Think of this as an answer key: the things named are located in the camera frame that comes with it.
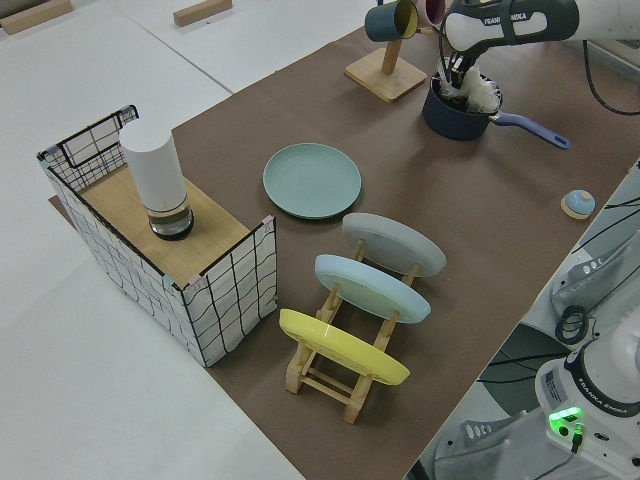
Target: grid patterned box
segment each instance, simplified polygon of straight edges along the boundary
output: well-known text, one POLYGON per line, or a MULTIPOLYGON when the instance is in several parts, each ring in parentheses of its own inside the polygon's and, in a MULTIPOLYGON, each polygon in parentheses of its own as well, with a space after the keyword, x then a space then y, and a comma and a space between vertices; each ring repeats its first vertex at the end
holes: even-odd
POLYGON ((153 264, 81 195, 125 164, 120 129, 133 105, 38 154, 78 234, 106 274, 208 367, 276 309, 276 224, 268 217, 184 287, 153 264))

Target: plate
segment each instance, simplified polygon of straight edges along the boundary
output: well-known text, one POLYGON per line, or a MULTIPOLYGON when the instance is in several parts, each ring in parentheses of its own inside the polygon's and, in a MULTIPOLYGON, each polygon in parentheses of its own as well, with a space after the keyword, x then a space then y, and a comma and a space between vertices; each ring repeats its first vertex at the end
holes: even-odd
POLYGON ((273 203, 306 219, 328 218, 346 210, 361 188, 355 163, 340 150, 319 143, 280 150, 267 162, 262 182, 273 203))
POLYGON ((399 385, 409 369, 373 345, 295 310, 280 310, 280 328, 320 355, 380 383, 399 385))
POLYGON ((436 275, 447 264, 440 247, 406 225, 372 213, 350 213, 342 219, 342 233, 352 245, 364 240, 364 256, 402 275, 417 263, 417 277, 436 275))
POLYGON ((388 320, 398 312, 398 323, 419 323, 431 313, 429 302, 411 287, 350 258, 318 255, 315 272, 328 290, 338 285, 340 298, 377 317, 388 320))

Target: saucepan handle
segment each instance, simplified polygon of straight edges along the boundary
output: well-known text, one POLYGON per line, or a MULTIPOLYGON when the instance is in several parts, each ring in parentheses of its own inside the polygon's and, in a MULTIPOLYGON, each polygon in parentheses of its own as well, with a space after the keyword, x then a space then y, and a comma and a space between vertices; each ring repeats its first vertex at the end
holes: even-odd
POLYGON ((549 130, 547 127, 543 127, 537 122, 534 122, 530 118, 523 117, 522 115, 516 115, 514 113, 498 112, 495 115, 491 115, 489 120, 496 125, 500 126, 513 126, 525 129, 528 132, 537 135, 538 137, 546 140, 551 145, 561 148, 563 150, 568 149, 571 146, 571 142, 556 132, 549 130))

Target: mug tree stand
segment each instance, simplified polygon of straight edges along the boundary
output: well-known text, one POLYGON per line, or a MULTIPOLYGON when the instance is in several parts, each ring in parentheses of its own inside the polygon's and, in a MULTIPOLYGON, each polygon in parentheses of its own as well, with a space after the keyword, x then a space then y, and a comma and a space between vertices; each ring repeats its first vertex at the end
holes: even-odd
POLYGON ((345 75, 385 102, 395 102, 422 85, 427 74, 399 58, 402 40, 388 42, 345 69, 345 75))

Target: pink mug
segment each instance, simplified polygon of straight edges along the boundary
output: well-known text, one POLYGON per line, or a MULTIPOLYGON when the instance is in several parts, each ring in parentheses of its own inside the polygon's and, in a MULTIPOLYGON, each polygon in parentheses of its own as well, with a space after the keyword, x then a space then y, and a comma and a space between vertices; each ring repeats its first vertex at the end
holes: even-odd
POLYGON ((413 0, 421 26, 439 26, 447 9, 445 0, 413 0))

